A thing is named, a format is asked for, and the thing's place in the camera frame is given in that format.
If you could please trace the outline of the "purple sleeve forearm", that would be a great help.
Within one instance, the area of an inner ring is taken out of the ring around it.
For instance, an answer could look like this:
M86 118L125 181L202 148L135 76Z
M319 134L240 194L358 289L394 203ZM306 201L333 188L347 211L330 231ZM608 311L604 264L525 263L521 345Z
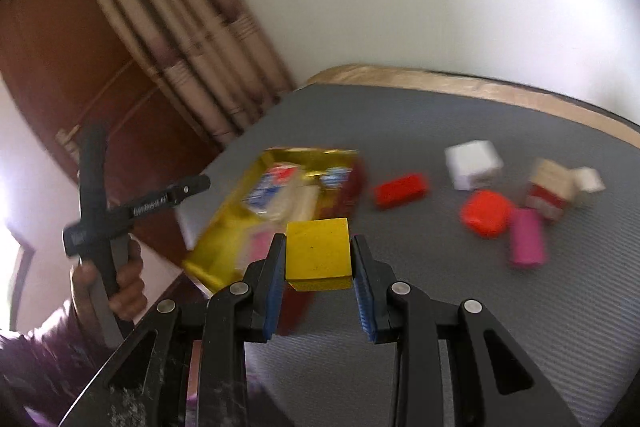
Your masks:
M80 326L65 301L44 323L1 334L1 424L56 426L113 351Z

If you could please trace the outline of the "person left hand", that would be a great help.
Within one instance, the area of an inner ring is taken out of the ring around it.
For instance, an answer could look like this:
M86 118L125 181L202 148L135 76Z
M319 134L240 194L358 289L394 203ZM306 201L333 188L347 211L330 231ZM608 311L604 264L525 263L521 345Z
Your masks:
M116 317L132 321L148 304L143 294L141 278L143 261L141 247L134 239L128 241L128 261L117 271L118 291L108 300L108 307ZM96 283L98 270L91 261L75 265L70 271L70 290L79 323L88 329L99 325L90 299L90 288Z

